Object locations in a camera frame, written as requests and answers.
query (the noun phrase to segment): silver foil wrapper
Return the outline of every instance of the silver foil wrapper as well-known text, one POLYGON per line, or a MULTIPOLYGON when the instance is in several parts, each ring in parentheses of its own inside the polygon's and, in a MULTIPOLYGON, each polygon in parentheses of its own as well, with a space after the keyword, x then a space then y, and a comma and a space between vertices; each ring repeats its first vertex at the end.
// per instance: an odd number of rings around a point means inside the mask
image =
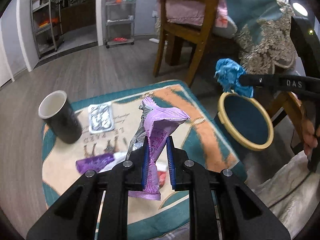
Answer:
POLYGON ((128 148, 128 153, 126 156, 126 160, 129 159, 129 156, 132 151, 135 151, 143 146, 144 138, 147 136, 146 131, 144 130, 144 120, 147 117, 147 114, 149 114, 153 108, 150 106, 146 106, 144 102, 141 103, 139 106, 139 109, 142 110, 142 116, 141 116, 141 122, 139 124, 138 130, 135 133, 135 135, 132 137, 129 148, 128 148))
POLYGON ((88 112, 90 133, 107 132, 115 128, 112 118, 111 102, 89 105, 88 112))

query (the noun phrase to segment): metal shelving unit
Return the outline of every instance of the metal shelving unit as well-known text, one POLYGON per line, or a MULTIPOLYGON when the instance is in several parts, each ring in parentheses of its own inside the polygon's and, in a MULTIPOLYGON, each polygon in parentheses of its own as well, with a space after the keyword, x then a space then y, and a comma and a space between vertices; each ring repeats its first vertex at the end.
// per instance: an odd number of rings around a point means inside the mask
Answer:
POLYGON ((36 44, 36 50, 38 53, 39 58, 41 58, 41 56, 46 53, 49 52, 50 50, 58 50, 58 47, 63 43, 63 32, 62 32, 62 23, 61 23, 61 10, 60 10, 60 0, 58 0, 58 3, 55 3, 51 0, 48 0, 48 2, 45 2, 43 4, 41 4, 39 7, 37 8, 33 8, 33 0, 31 0, 31 21, 32 21, 32 30, 33 30, 33 38, 36 44), (52 21, 52 12, 53 10, 58 10, 59 12, 59 21, 58 22, 53 22, 52 21), (49 23, 39 29, 36 30, 35 28, 35 23, 34 23, 34 14, 37 13, 44 13, 48 11, 48 15, 49 15, 49 23), (54 28, 60 26, 60 33, 58 35, 54 35, 54 28), (42 33, 46 33, 47 31, 51 31, 51 38, 52 38, 52 44, 53 45, 49 45, 43 49, 39 49, 39 43, 37 42, 37 37, 39 37, 40 34, 42 33))
POLYGON ((107 13, 107 20, 106 20, 106 28, 107 28, 107 42, 106 47, 109 48, 113 45, 118 44, 134 44, 134 18, 135 18, 135 10, 136 10, 136 0, 107 0, 106 2, 106 13, 107 13), (116 15, 117 10, 129 11, 126 17, 119 17, 114 19, 111 15, 116 15), (118 25, 122 25, 123 29, 125 29, 125 25, 130 24, 130 34, 125 34, 121 36, 121 28, 116 27, 118 25), (112 32, 112 28, 117 28, 117 31, 112 32))

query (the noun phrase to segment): white cup rim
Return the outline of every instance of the white cup rim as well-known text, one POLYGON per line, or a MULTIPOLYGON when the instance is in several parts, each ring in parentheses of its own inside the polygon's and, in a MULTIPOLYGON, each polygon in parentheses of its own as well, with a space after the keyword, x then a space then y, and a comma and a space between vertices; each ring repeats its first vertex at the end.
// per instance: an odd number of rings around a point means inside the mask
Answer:
POLYGON ((61 108, 64 106, 65 102, 67 101, 67 93, 63 90, 56 90, 52 93, 50 93, 49 95, 47 95, 41 102, 41 104, 39 105, 39 108, 38 108, 38 115, 40 118, 42 119, 48 119, 50 117, 53 117, 55 114, 57 114, 61 108), (48 98, 52 97, 52 95, 55 95, 55 94, 58 94, 58 93, 61 93, 63 96, 64 96, 64 101, 63 101, 63 104, 59 107, 59 109, 57 111, 55 111, 53 114, 50 114, 50 115, 43 115, 41 114, 41 107, 43 107, 43 105, 45 104, 45 102, 48 100, 48 98))

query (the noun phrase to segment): ceiling light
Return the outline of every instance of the ceiling light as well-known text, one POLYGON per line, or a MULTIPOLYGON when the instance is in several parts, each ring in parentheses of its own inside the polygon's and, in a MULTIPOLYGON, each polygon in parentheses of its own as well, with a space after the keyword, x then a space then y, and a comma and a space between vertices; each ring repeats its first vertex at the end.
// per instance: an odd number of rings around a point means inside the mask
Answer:
POLYGON ((298 13, 301 13, 303 16, 308 16, 307 10, 301 4, 294 2, 292 6, 298 13))

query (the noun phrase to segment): blue crumpled fabric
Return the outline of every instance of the blue crumpled fabric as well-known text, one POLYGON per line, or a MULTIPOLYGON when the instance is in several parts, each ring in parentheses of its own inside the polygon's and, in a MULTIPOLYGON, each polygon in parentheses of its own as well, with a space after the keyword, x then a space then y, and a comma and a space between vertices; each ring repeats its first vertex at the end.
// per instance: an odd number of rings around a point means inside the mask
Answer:
POLYGON ((253 98, 253 87, 244 87, 239 83, 239 77, 246 74, 244 68, 230 58, 222 58, 217 61, 215 77, 222 85, 224 92, 234 90, 238 95, 253 98))

